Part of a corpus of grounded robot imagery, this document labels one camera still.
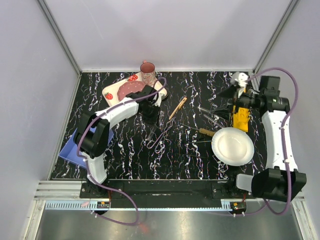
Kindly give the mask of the yellow test tube rack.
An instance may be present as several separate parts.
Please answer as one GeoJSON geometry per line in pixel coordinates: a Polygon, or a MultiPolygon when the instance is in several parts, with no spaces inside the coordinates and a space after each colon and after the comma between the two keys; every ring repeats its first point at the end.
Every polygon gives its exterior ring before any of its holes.
{"type": "Polygon", "coordinates": [[[233,107],[232,126],[245,133],[249,131],[250,110],[248,108],[239,107],[236,112],[236,107],[233,107]]]}

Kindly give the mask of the glass test tube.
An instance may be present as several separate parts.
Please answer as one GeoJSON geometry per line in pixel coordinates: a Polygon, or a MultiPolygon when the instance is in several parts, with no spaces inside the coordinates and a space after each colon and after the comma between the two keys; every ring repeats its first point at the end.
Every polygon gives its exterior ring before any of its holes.
{"type": "Polygon", "coordinates": [[[203,108],[201,106],[198,107],[198,109],[201,111],[201,112],[204,112],[206,114],[210,114],[212,116],[216,115],[216,110],[209,110],[209,109],[206,109],[206,108],[203,108]]]}
{"type": "Polygon", "coordinates": [[[223,125],[221,125],[220,123],[218,123],[216,120],[214,120],[213,118],[209,117],[208,115],[204,114],[203,115],[207,120],[209,120],[211,123],[215,124],[216,126],[220,127],[220,128],[224,128],[223,125]]]}

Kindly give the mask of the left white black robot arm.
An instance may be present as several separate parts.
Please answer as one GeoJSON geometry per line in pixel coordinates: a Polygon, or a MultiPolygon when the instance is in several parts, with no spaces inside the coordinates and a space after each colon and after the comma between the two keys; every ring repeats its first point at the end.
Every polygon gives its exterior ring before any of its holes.
{"type": "Polygon", "coordinates": [[[107,173],[103,153],[109,144],[110,131],[120,122],[138,113],[150,124],[156,123],[162,94],[152,86],[145,85],[141,91],[127,94],[119,103],[96,113],[84,113],[73,137],[76,155],[82,159],[87,170],[87,178],[93,184],[90,192],[97,198],[108,193],[104,181],[107,173]]]}

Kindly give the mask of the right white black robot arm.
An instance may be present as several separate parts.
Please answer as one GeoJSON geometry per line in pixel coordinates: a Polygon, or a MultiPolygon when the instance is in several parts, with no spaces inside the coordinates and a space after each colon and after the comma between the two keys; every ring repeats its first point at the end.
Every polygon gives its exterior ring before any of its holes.
{"type": "MultiPolygon", "coordinates": [[[[219,93],[232,100],[234,113],[241,108],[259,112],[266,137],[266,166],[256,175],[235,174],[227,183],[228,195],[239,198],[251,193],[254,198],[291,202],[307,183],[305,173],[299,172],[290,138],[290,114],[293,107],[289,100],[280,97],[280,78],[262,76],[258,93],[245,91],[248,75],[236,72],[231,86],[219,93]]],[[[254,144],[250,137],[236,127],[224,127],[212,137],[214,155],[229,166],[242,166],[253,158],[254,144]]]]}

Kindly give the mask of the wooden clothespin clamp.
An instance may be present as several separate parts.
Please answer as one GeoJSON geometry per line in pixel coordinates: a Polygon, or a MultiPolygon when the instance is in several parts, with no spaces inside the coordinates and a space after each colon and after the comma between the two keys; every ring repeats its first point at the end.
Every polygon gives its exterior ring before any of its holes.
{"type": "Polygon", "coordinates": [[[177,111],[178,110],[180,110],[182,107],[183,107],[183,105],[185,104],[185,102],[188,100],[188,98],[187,97],[184,97],[181,101],[180,101],[180,103],[177,105],[177,107],[174,109],[174,111],[172,112],[172,114],[169,116],[169,120],[171,120],[174,116],[175,116],[175,114],[177,113],[177,111]]]}

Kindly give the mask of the thin metal needle probe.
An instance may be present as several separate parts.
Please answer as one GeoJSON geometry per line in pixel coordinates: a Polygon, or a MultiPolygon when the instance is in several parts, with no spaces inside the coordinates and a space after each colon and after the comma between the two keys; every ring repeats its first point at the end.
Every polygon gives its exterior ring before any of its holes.
{"type": "Polygon", "coordinates": [[[188,144],[211,143],[211,142],[212,142],[212,140],[188,141],[188,142],[185,142],[184,144],[188,145],[188,144]]]}

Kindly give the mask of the strawberry pattern tray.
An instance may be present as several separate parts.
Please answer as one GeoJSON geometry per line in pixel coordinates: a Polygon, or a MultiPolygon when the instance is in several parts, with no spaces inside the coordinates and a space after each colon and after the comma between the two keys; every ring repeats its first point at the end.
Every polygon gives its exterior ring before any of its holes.
{"type": "Polygon", "coordinates": [[[121,85],[125,82],[132,82],[132,81],[142,81],[141,73],[137,72],[123,80],[119,80],[116,83],[113,83],[102,90],[102,95],[106,100],[107,104],[112,107],[118,104],[120,101],[118,100],[117,92],[121,85]]]}

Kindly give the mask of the white paper plate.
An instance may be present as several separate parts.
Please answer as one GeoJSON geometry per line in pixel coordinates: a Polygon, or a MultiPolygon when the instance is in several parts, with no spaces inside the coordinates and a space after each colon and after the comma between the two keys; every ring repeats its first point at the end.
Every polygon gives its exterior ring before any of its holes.
{"type": "Polygon", "coordinates": [[[211,149],[221,162],[235,167],[248,164],[255,153],[251,138],[234,127],[218,130],[212,137],[211,149]]]}

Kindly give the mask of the pink dotted plate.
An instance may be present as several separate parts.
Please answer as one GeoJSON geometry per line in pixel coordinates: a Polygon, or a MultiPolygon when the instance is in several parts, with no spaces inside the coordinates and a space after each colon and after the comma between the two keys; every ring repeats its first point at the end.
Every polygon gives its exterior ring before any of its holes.
{"type": "Polygon", "coordinates": [[[117,92],[117,98],[121,101],[126,95],[130,93],[141,92],[145,87],[145,83],[142,81],[127,81],[121,85],[117,92]]]}

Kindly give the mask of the pink floral mug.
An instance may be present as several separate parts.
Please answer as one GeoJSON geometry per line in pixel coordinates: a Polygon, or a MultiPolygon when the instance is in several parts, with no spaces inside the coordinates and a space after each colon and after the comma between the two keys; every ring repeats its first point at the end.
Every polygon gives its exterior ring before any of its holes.
{"type": "Polygon", "coordinates": [[[140,66],[141,80],[149,86],[153,86],[156,82],[155,65],[144,60],[140,66]]]}

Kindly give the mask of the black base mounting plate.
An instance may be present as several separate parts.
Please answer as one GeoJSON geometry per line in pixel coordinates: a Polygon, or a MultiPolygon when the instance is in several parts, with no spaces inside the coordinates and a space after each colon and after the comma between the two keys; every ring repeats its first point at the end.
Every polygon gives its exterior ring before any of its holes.
{"type": "Polygon", "coordinates": [[[82,182],[79,197],[80,198],[106,198],[111,196],[112,199],[121,199],[124,196],[119,192],[124,192],[131,197],[139,196],[202,196],[212,199],[241,199],[250,198],[251,194],[247,191],[232,186],[228,180],[124,180],[124,179],[107,179],[103,185],[105,187],[116,189],[111,193],[102,187],[99,187],[90,181],[82,182]]]}

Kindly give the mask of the blue plastic bin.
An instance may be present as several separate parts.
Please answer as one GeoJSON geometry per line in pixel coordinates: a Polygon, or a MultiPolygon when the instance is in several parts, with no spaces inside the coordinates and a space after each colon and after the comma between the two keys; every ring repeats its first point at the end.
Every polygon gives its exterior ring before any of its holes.
{"type": "Polygon", "coordinates": [[[77,156],[77,145],[74,143],[74,136],[76,134],[77,129],[73,132],[65,146],[59,153],[59,157],[63,158],[64,160],[71,162],[75,165],[79,165],[80,167],[86,169],[86,164],[82,158],[77,156]]]}

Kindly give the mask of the right controller box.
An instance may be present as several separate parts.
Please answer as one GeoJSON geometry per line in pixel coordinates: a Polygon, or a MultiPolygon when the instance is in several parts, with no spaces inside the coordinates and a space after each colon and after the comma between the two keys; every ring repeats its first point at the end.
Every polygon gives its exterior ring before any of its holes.
{"type": "Polygon", "coordinates": [[[242,202],[233,202],[231,204],[231,207],[234,211],[240,211],[240,212],[245,212],[247,209],[247,203],[242,201],[242,202]]]}

